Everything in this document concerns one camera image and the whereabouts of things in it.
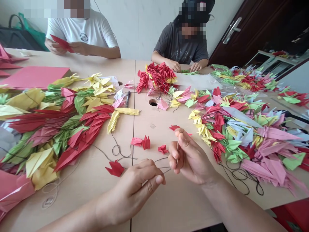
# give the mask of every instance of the hand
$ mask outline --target hand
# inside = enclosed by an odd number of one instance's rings
[[[210,163],[206,153],[182,128],[176,129],[175,135],[178,137],[178,150],[176,141],[173,141],[168,149],[171,169],[176,174],[181,172],[193,183],[199,185],[213,183],[219,174]]]
[[[52,40],[46,40],[45,46],[48,48],[48,50],[50,50],[51,53],[56,55],[64,55],[67,52],[59,45],[59,43]]]
[[[117,185],[98,199],[99,227],[118,225],[135,216],[160,184],[166,184],[165,177],[153,160],[130,167]]]
[[[75,53],[88,56],[91,55],[90,46],[87,43],[84,42],[73,42],[69,43],[70,47],[73,49]]]
[[[200,71],[201,69],[202,66],[200,63],[194,63],[190,68],[190,72]]]
[[[169,60],[166,62],[166,65],[173,69],[175,72],[181,72],[180,64],[176,61]]]

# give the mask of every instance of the door handle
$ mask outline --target door handle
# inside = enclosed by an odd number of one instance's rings
[[[231,39],[231,36],[234,32],[240,32],[241,29],[238,28],[237,26],[239,25],[239,23],[241,22],[242,20],[242,17],[239,17],[236,22],[233,21],[232,24],[229,26],[229,30],[226,32],[222,42],[223,44],[228,44],[228,42],[230,41]]]

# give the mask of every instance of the door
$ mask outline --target door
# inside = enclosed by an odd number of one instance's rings
[[[245,0],[210,57],[209,64],[244,66],[262,50],[296,8],[293,0]]]

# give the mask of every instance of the black bag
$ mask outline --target black bag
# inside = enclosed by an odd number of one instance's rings
[[[32,35],[25,30],[22,20],[20,20],[21,30],[12,28],[13,14],[10,17],[9,27],[0,27],[0,43],[3,47],[18,48],[35,51],[44,51],[44,49],[37,43]]]

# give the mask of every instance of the black cap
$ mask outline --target black cap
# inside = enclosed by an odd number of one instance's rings
[[[207,23],[216,1],[215,0],[184,0],[182,15],[185,22],[191,24]]]

